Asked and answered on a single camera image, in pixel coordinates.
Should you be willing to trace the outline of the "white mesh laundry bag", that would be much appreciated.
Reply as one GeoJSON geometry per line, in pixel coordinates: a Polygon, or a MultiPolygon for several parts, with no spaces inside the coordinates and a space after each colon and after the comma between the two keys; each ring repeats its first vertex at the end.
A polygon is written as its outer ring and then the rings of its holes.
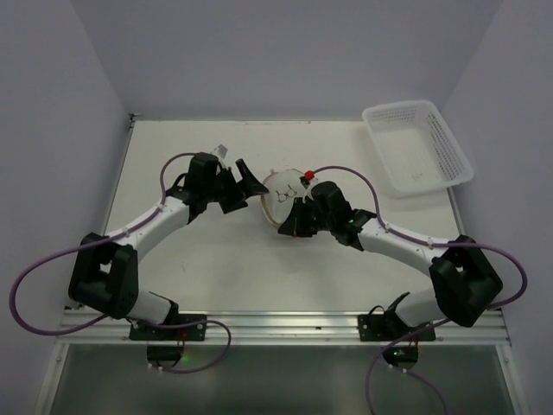
{"type": "Polygon", "coordinates": [[[298,169],[272,170],[263,180],[269,192],[261,196],[261,206],[272,226],[280,227],[289,217],[295,199],[305,195],[304,176],[298,169]]]}

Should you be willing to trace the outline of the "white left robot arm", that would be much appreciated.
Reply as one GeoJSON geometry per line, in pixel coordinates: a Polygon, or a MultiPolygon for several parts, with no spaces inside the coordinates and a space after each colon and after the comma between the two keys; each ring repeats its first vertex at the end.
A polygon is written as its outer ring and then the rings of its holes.
{"type": "Polygon", "coordinates": [[[170,187],[162,186],[157,204],[127,226],[108,235],[89,233],[81,241],[68,286],[69,297],[160,339],[181,339],[189,327],[174,301],[141,289],[138,266],[157,245],[189,225],[216,203],[228,214],[245,208],[249,198],[269,190],[236,162],[239,178],[218,156],[192,155],[188,169],[170,187]]]}

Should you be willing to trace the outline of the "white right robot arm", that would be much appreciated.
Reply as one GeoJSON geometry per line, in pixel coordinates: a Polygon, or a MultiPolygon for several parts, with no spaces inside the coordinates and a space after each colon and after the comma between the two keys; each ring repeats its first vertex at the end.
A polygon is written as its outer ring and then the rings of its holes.
{"type": "Polygon", "coordinates": [[[421,245],[413,233],[403,239],[378,224],[375,213],[351,207],[334,182],[296,197],[277,231],[298,238],[328,232],[343,246],[384,255],[429,277],[431,289],[406,292],[369,318],[366,325],[379,340],[396,340],[441,319],[469,328],[503,288],[473,239],[461,235],[452,242],[427,239],[421,245]]]}

